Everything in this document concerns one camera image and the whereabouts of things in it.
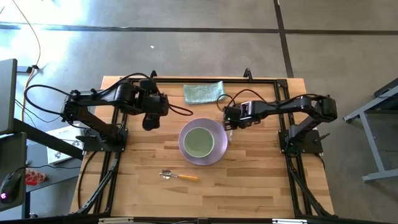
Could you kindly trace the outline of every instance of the light green towel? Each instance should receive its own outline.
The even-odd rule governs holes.
[[[223,81],[206,85],[184,85],[184,99],[188,105],[215,102],[222,94],[225,94]]]

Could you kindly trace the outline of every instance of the wooden table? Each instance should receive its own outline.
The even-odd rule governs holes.
[[[102,89],[119,78],[104,77]],[[287,80],[291,97],[306,93],[303,79]],[[180,130],[195,118],[221,122],[223,114],[214,103],[186,105],[182,83],[158,83],[158,87],[168,94],[170,103],[188,108],[194,115],[180,116],[169,111],[169,115],[161,117],[160,128],[152,131],[142,129],[143,115],[128,117],[129,138],[119,166],[112,216],[294,217],[285,158],[280,153],[277,137],[277,130],[280,129],[278,116],[270,116],[261,124],[234,131],[232,142],[220,161],[211,166],[196,166],[185,160],[178,149]],[[224,88],[232,96],[244,88],[250,88],[267,101],[275,100],[274,87],[270,84],[225,83]],[[245,92],[237,102],[256,99],[252,93]],[[101,106],[97,107],[95,115],[110,123],[112,112],[112,107]],[[307,115],[295,113],[294,116],[296,123],[299,123]],[[82,203],[98,185],[103,157],[104,153],[99,152],[88,164],[81,188]],[[303,164],[309,189],[323,207],[333,213],[321,160],[304,154]],[[162,169],[194,175],[200,181],[165,180],[159,176]],[[298,197],[304,211],[301,192],[298,192]],[[75,193],[71,212],[76,210]]]

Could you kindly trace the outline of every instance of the purple bowl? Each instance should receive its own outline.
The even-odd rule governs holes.
[[[214,148],[210,154],[205,157],[193,157],[185,150],[184,137],[193,128],[206,128],[214,137]],[[228,146],[228,138],[226,137],[226,132],[222,125],[212,119],[198,118],[188,122],[182,128],[180,136],[178,137],[178,146],[180,147],[182,155],[188,159],[188,161],[196,165],[208,166],[219,161],[223,157]]]

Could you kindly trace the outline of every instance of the concrete floor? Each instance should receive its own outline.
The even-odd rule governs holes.
[[[17,2],[31,22],[39,23],[277,28],[271,0]],[[280,0],[280,5],[287,29],[398,29],[398,2],[393,0]],[[12,2],[6,3],[0,21],[24,22]],[[37,33],[42,44],[42,70],[31,84],[63,90],[99,88],[104,75],[151,70],[159,75],[240,77],[249,67],[255,77],[286,77],[278,34]],[[0,59],[15,57],[26,65],[36,61],[37,46],[29,29],[0,30],[0,40]],[[308,92],[330,94],[336,99],[340,118],[397,77],[396,36],[287,35],[287,43],[295,77],[305,79]],[[19,74],[17,98],[25,79]],[[32,90],[32,96],[48,109],[60,110],[63,96],[45,90]],[[52,118],[51,114],[32,110],[43,118]],[[65,125],[59,120],[50,124],[34,121],[44,131]],[[360,123],[345,124],[339,119],[322,124],[319,130],[331,133],[323,147],[336,214],[397,223],[398,179],[371,184],[362,181],[361,176],[375,172],[376,165]],[[68,213],[75,182],[73,179],[32,193],[31,210],[41,217]],[[19,218],[18,209],[0,213],[0,219]]]

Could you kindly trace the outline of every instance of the orange handle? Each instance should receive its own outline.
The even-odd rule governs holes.
[[[185,180],[199,181],[199,177],[192,177],[187,175],[178,175],[178,177]]]

